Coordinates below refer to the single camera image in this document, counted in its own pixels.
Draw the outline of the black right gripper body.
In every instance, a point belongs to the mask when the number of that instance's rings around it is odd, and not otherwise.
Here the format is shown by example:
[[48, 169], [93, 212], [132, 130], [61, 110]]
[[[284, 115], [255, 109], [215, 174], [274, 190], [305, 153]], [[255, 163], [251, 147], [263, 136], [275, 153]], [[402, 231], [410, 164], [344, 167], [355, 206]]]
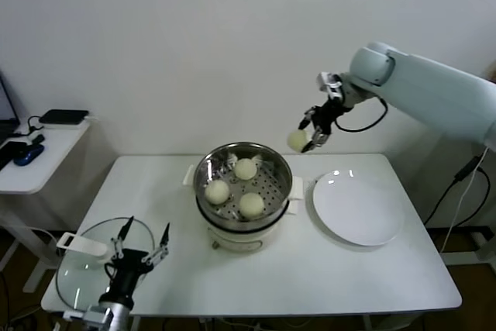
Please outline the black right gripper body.
[[312, 124], [314, 130], [320, 133], [331, 133], [332, 124], [344, 114], [342, 102], [338, 99], [330, 99], [322, 105], [313, 107]]

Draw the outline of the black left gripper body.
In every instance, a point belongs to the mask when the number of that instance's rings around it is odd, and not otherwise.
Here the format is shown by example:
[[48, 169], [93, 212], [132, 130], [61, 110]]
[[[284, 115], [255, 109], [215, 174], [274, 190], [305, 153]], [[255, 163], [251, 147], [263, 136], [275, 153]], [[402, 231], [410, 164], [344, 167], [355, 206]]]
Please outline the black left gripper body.
[[124, 250], [122, 258], [113, 258], [104, 264], [109, 279], [108, 291], [99, 298], [100, 302], [133, 303], [133, 293], [142, 275], [153, 270], [153, 265], [143, 261], [148, 255], [141, 250]]

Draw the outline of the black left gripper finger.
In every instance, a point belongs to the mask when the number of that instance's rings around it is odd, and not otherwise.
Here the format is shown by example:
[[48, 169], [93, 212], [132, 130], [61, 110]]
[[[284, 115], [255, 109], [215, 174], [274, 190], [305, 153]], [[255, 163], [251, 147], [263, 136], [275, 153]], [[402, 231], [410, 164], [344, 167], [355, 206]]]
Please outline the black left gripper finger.
[[123, 243], [129, 233], [133, 221], [134, 221], [134, 217], [133, 216], [129, 217], [127, 222], [119, 230], [117, 237], [111, 238], [111, 243], [113, 247], [113, 255], [112, 255], [113, 260], [124, 258]]
[[158, 247], [142, 259], [145, 265], [157, 266], [168, 255], [169, 230], [170, 224], [167, 224]]

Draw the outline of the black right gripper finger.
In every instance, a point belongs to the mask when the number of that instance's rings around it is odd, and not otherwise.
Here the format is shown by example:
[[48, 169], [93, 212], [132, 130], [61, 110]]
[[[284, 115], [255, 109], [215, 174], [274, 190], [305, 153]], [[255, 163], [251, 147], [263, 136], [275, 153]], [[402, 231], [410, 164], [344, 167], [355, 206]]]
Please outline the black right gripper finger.
[[316, 129], [310, 140], [302, 148], [302, 152], [309, 152], [315, 148], [322, 147], [328, 140], [329, 134], [323, 133], [321, 129]]
[[309, 124], [313, 123], [313, 115], [315, 114], [315, 107], [311, 107], [304, 113], [303, 119], [298, 124], [299, 129], [305, 129]]

